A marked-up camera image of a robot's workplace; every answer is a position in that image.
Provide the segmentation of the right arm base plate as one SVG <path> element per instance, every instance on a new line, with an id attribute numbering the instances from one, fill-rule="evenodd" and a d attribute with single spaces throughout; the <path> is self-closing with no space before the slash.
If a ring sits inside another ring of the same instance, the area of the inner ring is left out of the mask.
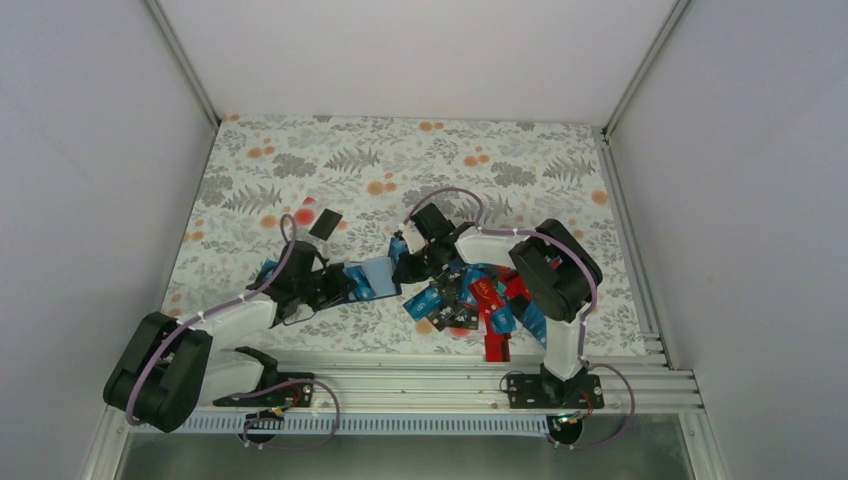
<path id="1" fill-rule="evenodd" d="M 580 371 L 561 381 L 556 377 L 508 372 L 499 384 L 512 409 L 600 409 L 605 406 L 598 375 Z"/>

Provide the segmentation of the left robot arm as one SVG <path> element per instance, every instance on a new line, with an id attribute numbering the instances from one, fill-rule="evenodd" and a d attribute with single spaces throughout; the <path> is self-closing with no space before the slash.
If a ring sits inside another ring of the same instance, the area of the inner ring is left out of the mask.
<path id="1" fill-rule="evenodd" d="M 143 317 L 106 381 L 105 403 L 130 424 L 161 432 L 177 430 L 200 406 L 265 408 L 270 418 L 310 406 L 315 374 L 284 371 L 246 340 L 300 306 L 318 310 L 351 292 L 342 264 L 318 268 L 319 258 L 315 245 L 290 240 L 280 261 L 238 297 L 185 318 L 159 311 Z"/>

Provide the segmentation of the navy blue card holder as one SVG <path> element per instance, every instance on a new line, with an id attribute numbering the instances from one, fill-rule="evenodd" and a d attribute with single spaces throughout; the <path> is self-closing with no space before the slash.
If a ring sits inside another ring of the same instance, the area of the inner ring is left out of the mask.
<path id="1" fill-rule="evenodd" d="M 346 262 L 343 272 L 354 283 L 344 303 L 381 300 L 402 293 L 400 285 L 393 281 L 395 261 L 388 256 Z"/>

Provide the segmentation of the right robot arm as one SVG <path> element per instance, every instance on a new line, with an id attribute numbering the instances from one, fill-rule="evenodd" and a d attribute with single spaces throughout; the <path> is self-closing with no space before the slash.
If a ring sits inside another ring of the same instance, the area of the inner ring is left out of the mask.
<path id="1" fill-rule="evenodd" d="M 603 274 L 565 226 L 555 219 L 532 230 L 494 229 L 478 220 L 455 224 L 435 204 L 424 202 L 403 223 L 413 225 L 423 244 L 400 254 L 394 280 L 401 284 L 431 280 L 457 298 L 459 289 L 449 279 L 451 273 L 465 274 L 482 265 L 515 274 L 530 304 L 545 319 L 543 397 L 555 407 L 577 398 L 588 373 L 586 320 L 596 307 Z"/>

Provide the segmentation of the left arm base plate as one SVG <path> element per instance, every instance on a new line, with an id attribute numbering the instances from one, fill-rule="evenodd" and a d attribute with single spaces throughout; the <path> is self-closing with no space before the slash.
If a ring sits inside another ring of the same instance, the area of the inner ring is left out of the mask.
<path id="1" fill-rule="evenodd" d="M 274 379 L 261 379 L 249 394 L 230 394 L 216 399 L 216 407 L 271 409 L 306 408 L 311 405 L 315 375 L 309 372 L 277 372 Z"/>

